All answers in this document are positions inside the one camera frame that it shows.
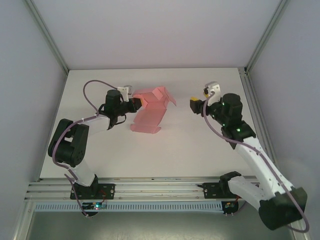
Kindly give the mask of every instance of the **pink cloth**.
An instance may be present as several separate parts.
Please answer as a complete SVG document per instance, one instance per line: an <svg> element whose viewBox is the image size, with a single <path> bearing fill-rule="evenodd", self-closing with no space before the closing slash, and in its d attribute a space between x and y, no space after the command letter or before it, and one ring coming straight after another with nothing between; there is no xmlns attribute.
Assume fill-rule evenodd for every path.
<svg viewBox="0 0 320 240"><path fill-rule="evenodd" d="M167 111L169 101L177 105L176 100L164 86L137 90L133 93L133 97L141 99L144 107L137 113L133 120L134 124L130 126L133 132L148 134L159 132L161 127L158 125Z"/></svg>

